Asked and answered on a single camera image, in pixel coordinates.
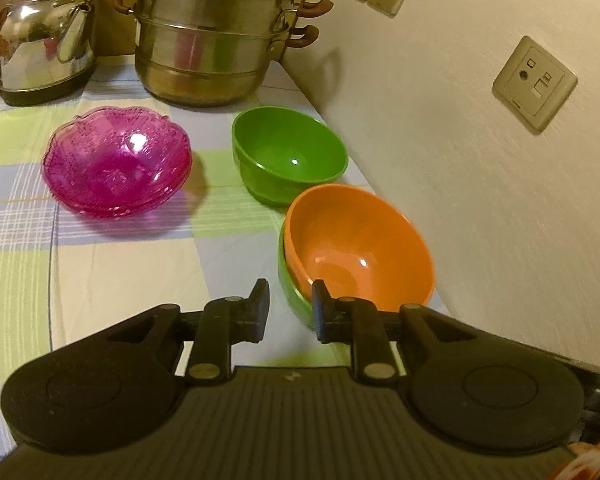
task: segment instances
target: table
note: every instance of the table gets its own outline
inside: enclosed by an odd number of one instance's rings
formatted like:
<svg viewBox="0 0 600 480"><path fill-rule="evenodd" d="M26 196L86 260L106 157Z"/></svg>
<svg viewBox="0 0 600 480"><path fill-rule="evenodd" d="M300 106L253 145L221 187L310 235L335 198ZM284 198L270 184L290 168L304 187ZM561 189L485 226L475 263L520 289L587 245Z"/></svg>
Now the table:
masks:
<svg viewBox="0 0 600 480"><path fill-rule="evenodd" d="M132 56L101 58L86 88L33 108L0 99L0 388L21 364L160 303L200 310L270 285L264 341L234 346L237 365L340 365L288 306L277 274L284 213L244 188L231 152L237 113L260 104L320 115L272 62L251 98L221 108L168 105L142 87ZM40 175L48 138L76 114L103 105L145 106L189 134L201 168L157 210L118 221L85 220L59 206ZM371 190L353 161L340 182ZM437 293L429 306L446 312ZM0 416L0 459L14 446Z"/></svg>

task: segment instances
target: plaid tablecloth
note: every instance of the plaid tablecloth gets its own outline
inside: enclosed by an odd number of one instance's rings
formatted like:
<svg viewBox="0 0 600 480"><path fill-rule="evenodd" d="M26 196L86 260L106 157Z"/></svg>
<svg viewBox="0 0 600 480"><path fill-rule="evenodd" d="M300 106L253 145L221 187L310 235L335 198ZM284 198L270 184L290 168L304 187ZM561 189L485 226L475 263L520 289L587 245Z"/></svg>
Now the plaid tablecloth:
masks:
<svg viewBox="0 0 600 480"><path fill-rule="evenodd" d="M244 188L231 152L235 115L259 104L320 116L278 63L240 104L190 110L152 98L132 57L103 58L83 92L41 107L0 99L0 388L21 364L159 303L199 310L270 284L265 339L234 347L234 364L337 365L346 352L320 345L292 313L277 274L284 214ZM40 160L53 131L103 106L145 106L189 134L199 171L157 210L87 221L50 197ZM353 161L341 182L371 190ZM435 294L430 306L445 311ZM0 459L14 446L0 415Z"/></svg>

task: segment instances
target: kettle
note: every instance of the kettle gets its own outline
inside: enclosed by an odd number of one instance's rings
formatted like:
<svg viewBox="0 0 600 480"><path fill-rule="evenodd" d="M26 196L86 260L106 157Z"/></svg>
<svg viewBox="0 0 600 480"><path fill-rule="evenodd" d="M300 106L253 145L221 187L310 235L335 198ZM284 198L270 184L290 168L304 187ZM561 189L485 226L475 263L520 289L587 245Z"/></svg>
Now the kettle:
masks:
<svg viewBox="0 0 600 480"><path fill-rule="evenodd" d="M0 94L12 106L84 86L96 57L93 0L11 0L0 12Z"/></svg>

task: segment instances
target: kettle base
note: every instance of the kettle base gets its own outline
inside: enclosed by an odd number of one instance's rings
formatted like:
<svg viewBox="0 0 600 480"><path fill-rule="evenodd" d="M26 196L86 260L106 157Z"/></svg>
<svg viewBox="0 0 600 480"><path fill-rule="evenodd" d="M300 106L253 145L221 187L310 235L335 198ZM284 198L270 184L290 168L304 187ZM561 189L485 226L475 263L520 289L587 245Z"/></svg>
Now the kettle base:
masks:
<svg viewBox="0 0 600 480"><path fill-rule="evenodd" d="M36 90L10 91L0 88L0 96L9 106L25 107L41 105L49 101L54 101L83 88L87 85L91 74L95 70L95 65L77 73L69 79L55 85L47 86Z"/></svg>

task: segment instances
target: transparent pink bowl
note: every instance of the transparent pink bowl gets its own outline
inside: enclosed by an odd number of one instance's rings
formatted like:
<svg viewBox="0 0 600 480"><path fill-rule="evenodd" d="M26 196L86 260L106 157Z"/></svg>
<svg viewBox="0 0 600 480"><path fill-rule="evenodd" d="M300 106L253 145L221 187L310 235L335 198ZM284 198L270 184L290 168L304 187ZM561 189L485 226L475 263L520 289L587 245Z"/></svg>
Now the transparent pink bowl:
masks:
<svg viewBox="0 0 600 480"><path fill-rule="evenodd" d="M42 161L51 193L92 218L119 218L166 202L191 171L189 137L142 107L105 106L58 128Z"/></svg>

